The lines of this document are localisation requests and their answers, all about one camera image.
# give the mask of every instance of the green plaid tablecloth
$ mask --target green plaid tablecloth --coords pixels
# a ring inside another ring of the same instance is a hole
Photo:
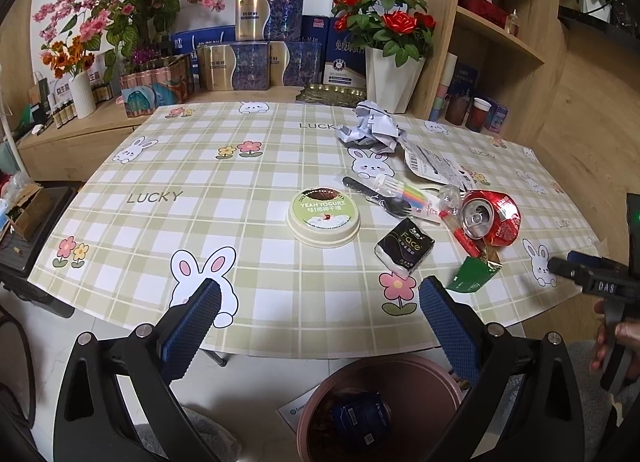
[[[395,121],[411,140],[457,160],[478,188],[510,194],[522,213],[519,239],[500,253],[501,272],[454,299],[484,322],[508,326],[578,292],[544,273],[543,259],[547,251],[596,254],[596,237],[531,150],[420,119]],[[351,110],[306,104],[157,110],[66,210],[30,282],[133,328],[156,323],[172,299],[181,303],[209,275],[223,287],[226,314],[203,346],[224,352],[340,358],[436,346],[412,285],[428,275],[446,285],[462,264],[465,254],[444,226],[424,224],[436,245],[402,283],[374,254],[398,221],[359,195],[360,232],[341,248],[302,245],[285,223],[302,189],[344,190],[335,177],[353,158],[335,137],[342,123],[356,124]],[[401,155],[386,162],[405,177]]]

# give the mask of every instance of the blue box in bin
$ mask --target blue box in bin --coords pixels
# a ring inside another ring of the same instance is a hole
[[[198,57],[196,49],[203,44],[236,41],[236,26],[219,26],[215,28],[196,29],[175,33],[171,36],[174,54],[191,54],[191,70],[198,73]]]
[[[322,73],[324,72],[324,57],[326,56],[326,39],[329,36],[329,25],[331,19],[329,17],[316,17],[304,15],[302,17],[302,35],[303,42],[320,42],[320,63],[322,70],[318,83],[322,83]]]

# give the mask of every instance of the human hand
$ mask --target human hand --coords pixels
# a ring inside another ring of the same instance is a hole
[[[593,306],[597,314],[604,314],[604,300],[600,300]],[[616,341],[633,349],[634,354],[631,366],[626,373],[626,378],[635,381],[640,377],[640,323],[634,321],[623,321],[616,327]],[[591,370],[602,369],[604,358],[607,356],[607,327],[604,324],[598,327],[596,333],[596,344],[591,351]]]

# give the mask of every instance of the cup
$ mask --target cup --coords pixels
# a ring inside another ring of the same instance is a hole
[[[474,104],[471,107],[471,112],[469,112],[469,117],[466,119],[466,127],[474,132],[481,131],[490,109],[491,103],[479,97],[474,97]]]

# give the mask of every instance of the white vase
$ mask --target white vase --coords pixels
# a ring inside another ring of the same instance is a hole
[[[377,103],[391,114],[406,112],[409,100],[418,83],[424,58],[416,62],[409,58],[402,67],[396,67],[395,56],[382,56],[380,49],[366,48],[367,100]]]
[[[78,119],[85,118],[95,112],[94,93],[91,92],[89,75],[86,71],[82,71],[69,80],[69,90],[76,106]]]
[[[605,22],[611,20],[611,4],[603,7],[600,0],[580,0],[580,11],[583,13],[593,11],[593,13],[589,13],[592,17],[599,18]]]

